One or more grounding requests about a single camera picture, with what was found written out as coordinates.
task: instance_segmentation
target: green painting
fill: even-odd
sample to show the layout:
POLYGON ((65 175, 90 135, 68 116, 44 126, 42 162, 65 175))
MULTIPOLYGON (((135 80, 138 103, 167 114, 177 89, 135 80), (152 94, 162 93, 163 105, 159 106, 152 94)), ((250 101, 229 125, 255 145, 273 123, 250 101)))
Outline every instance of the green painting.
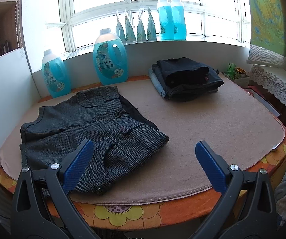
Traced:
POLYGON ((286 0, 249 0, 251 44, 286 57, 286 0))

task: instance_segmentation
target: window sill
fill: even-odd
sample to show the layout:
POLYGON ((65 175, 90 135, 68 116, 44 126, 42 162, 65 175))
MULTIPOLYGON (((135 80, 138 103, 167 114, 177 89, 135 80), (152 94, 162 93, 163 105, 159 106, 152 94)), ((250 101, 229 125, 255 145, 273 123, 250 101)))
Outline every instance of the window sill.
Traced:
MULTIPOLYGON (((149 41, 149 42, 164 42, 164 41, 182 41, 182 40, 161 40, 159 35, 157 35, 157 40, 156 41, 149 41)), ((239 42, 236 39, 232 39, 232 38, 227 38, 227 37, 220 37, 220 36, 202 36, 202 35, 197 35, 197 34, 188 34, 186 41, 205 41, 205 42, 212 42, 212 43, 221 43, 221 44, 229 44, 229 45, 235 45, 235 46, 241 46, 241 47, 250 47, 250 43, 248 42, 239 42)), ((132 45, 132 44, 137 44, 140 42, 135 42, 135 43, 131 43, 131 44, 126 44, 125 46, 128 45, 132 45)), ((94 48, 94 44, 91 45, 87 45, 85 47, 79 48, 74 52, 65 52, 62 55, 60 55, 61 59, 67 60, 73 57, 77 57, 80 55, 84 55, 87 53, 91 53, 93 52, 93 48, 94 48)))

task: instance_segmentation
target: bottle label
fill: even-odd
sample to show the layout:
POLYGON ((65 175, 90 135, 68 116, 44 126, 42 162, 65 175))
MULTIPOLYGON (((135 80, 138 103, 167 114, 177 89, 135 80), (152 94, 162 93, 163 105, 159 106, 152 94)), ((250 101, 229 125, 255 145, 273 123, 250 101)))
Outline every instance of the bottle label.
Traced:
POLYGON ((101 74, 108 79, 115 79, 124 74, 124 70, 116 66, 108 54, 108 43, 99 46, 96 52, 96 64, 101 74))
POLYGON ((48 89, 51 91, 60 92, 65 88, 65 83, 56 80, 53 73, 51 72, 50 62, 46 62, 43 67, 43 77, 48 89))
POLYGON ((161 34, 164 34, 165 33, 165 28, 162 26, 162 23, 160 23, 161 25, 161 34))

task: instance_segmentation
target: blue gripper pad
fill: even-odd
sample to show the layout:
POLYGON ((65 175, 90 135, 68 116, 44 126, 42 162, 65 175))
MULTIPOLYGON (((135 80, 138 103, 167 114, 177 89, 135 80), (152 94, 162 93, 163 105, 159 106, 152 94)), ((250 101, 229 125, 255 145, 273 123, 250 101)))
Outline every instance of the blue gripper pad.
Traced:
POLYGON ((214 190, 224 194, 227 189, 227 176, 226 173, 224 173, 224 171, 220 168, 218 163, 214 160, 212 154, 215 153, 205 141, 200 141, 196 144, 195 155, 206 173, 207 178, 211 182, 214 190))
POLYGON ((92 156, 93 142, 89 140, 64 173, 64 183, 62 188, 65 194, 68 194, 69 191, 72 191, 75 188, 92 156))

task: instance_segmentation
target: green roller blind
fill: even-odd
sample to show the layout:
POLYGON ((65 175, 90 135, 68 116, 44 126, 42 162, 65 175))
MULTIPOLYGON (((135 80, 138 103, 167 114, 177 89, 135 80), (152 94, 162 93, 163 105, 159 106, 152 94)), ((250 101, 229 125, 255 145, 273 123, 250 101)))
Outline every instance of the green roller blind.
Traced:
POLYGON ((286 0, 249 0, 248 63, 286 67, 286 0))

